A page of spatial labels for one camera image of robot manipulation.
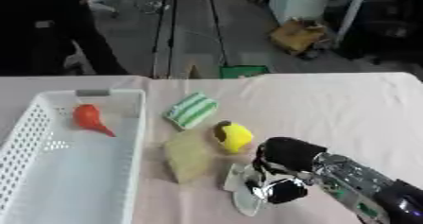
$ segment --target person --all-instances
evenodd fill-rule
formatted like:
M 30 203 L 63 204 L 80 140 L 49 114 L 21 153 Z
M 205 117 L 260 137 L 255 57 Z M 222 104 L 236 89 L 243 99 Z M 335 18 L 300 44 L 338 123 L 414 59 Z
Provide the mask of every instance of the person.
M 106 39 L 97 31 L 88 0 L 0 0 L 0 9 L 8 16 L 1 22 L 0 39 L 5 46 L 5 61 L 0 72 L 18 75 L 30 74 L 31 50 L 34 42 L 34 23 L 40 19 L 52 20 L 70 40 L 75 41 L 98 75 L 127 75 L 118 63 Z

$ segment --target floor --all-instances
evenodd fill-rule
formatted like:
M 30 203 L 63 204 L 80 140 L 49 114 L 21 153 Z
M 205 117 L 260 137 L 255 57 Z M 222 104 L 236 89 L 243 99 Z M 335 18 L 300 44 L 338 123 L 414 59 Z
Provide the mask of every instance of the floor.
M 107 37 L 122 65 L 132 74 L 149 76 L 157 14 L 143 13 L 144 4 L 155 0 L 108 0 L 119 10 L 117 18 L 97 12 L 97 23 Z M 221 60 L 208 0 L 178 0 L 178 21 L 174 48 L 173 78 L 186 78 L 195 64 L 202 78 L 218 78 Z M 285 54 L 268 40 L 268 32 L 277 26 L 269 9 L 246 0 L 215 0 L 228 51 L 228 63 L 267 65 L 273 73 L 337 73 L 412 71 L 412 65 L 386 63 L 372 65 L 366 60 L 345 60 L 328 53 L 317 60 L 304 61 Z M 170 10 L 167 11 L 161 34 L 159 72 L 167 70 Z

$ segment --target green striped sponge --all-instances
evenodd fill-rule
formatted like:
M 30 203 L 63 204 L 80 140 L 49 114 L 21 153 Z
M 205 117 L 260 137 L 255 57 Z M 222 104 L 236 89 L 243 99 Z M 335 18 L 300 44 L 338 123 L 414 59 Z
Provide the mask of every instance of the green striped sponge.
M 181 129 L 192 129 L 217 109 L 217 102 L 202 93 L 194 93 L 174 105 L 164 117 Z

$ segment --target table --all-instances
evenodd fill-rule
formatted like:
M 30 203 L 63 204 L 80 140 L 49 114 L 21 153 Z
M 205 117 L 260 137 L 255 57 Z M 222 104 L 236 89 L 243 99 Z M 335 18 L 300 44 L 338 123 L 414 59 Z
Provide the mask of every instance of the table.
M 185 95 L 216 99 L 220 120 L 249 127 L 255 144 L 289 136 L 327 146 L 388 177 L 423 188 L 423 86 L 405 73 L 267 75 L 227 80 L 151 80 L 140 77 L 0 78 L 0 136 L 13 127 L 39 91 L 142 88 L 147 93 L 147 134 L 133 223 L 358 224 L 354 214 L 311 188 L 307 198 L 267 206 L 255 217 L 239 214 L 219 189 L 231 158 L 219 156 L 207 176 L 177 185 L 164 165 L 161 143 L 177 131 L 161 118 Z

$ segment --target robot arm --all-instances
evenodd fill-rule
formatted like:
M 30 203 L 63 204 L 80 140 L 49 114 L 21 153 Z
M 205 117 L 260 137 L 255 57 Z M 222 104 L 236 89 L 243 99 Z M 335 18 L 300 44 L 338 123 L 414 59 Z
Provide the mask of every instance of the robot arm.
M 363 223 L 423 223 L 423 191 L 327 149 L 292 138 L 267 140 L 257 150 L 254 169 L 260 181 L 247 181 L 251 193 L 279 204 L 307 196 L 307 185 L 322 189 Z M 292 179 L 266 181 L 266 174 L 285 174 Z

